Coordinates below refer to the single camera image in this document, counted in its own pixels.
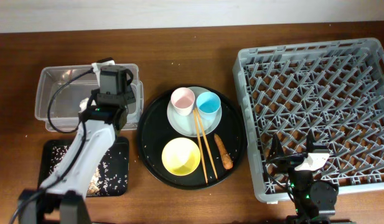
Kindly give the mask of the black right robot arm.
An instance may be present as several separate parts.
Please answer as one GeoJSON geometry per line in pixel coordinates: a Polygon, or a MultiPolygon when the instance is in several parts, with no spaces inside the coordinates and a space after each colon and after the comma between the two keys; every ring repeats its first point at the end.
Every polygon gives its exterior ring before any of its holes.
{"type": "Polygon", "coordinates": [[[329,148],[317,142],[313,131],[306,136],[306,150],[287,155],[283,151],[277,134],[273,135],[271,149],[266,162],[275,166],[276,174],[286,174],[287,181],[281,184],[267,174],[278,187],[283,189],[295,206],[295,215],[288,215],[287,224],[331,223],[335,215],[335,204],[339,186],[314,179],[313,173],[324,167],[330,157],[329,148]]]}

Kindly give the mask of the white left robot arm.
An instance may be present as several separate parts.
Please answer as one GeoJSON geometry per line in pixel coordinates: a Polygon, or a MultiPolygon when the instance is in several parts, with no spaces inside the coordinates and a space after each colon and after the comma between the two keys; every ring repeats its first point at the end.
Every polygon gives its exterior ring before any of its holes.
{"type": "Polygon", "coordinates": [[[91,223],[85,205],[88,186],[102,157],[127,123],[134,75],[111,57],[93,63],[88,72],[96,74],[99,87],[91,91],[87,107],[78,114],[75,139],[39,188],[20,194],[11,223],[44,223],[44,215],[55,209],[60,212],[59,223],[91,223]]]}

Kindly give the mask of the orange carrot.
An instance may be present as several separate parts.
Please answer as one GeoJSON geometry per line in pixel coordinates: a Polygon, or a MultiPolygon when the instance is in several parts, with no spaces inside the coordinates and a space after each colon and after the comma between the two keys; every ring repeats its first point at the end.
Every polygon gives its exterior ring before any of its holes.
{"type": "Polygon", "coordinates": [[[223,167],[226,170],[232,169],[233,168],[233,161],[232,161],[228,151],[226,150],[225,145],[224,145],[222,139],[220,138],[219,135],[214,134],[214,140],[215,140],[215,143],[216,143],[216,145],[218,147],[223,167]]]}

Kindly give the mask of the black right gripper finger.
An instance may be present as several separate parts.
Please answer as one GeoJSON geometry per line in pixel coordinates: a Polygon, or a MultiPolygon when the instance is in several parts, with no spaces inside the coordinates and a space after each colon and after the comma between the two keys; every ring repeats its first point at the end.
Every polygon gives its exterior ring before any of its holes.
{"type": "Polygon", "coordinates": [[[280,159],[284,159],[285,154],[281,145],[281,141],[277,134],[273,134],[271,148],[268,154],[269,161],[276,161],[280,159]]]}
{"type": "Polygon", "coordinates": [[[319,148],[319,146],[316,144],[313,130],[309,130],[307,137],[306,137],[306,151],[307,152],[314,152],[318,148],[319,148]]]}

